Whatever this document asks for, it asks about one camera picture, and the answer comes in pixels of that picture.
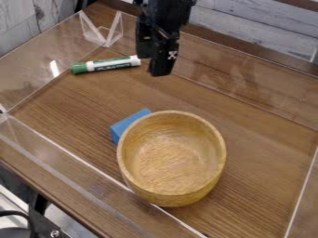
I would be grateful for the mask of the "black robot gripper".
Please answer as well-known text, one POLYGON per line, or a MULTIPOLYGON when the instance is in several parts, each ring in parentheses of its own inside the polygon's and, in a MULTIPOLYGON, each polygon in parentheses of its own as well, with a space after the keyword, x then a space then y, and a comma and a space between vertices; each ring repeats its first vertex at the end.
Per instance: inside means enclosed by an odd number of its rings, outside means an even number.
POLYGON ((189 23, 197 0, 136 0, 136 4, 141 7, 136 25, 138 58, 150 58, 153 76, 170 75, 180 54, 180 31, 189 23))

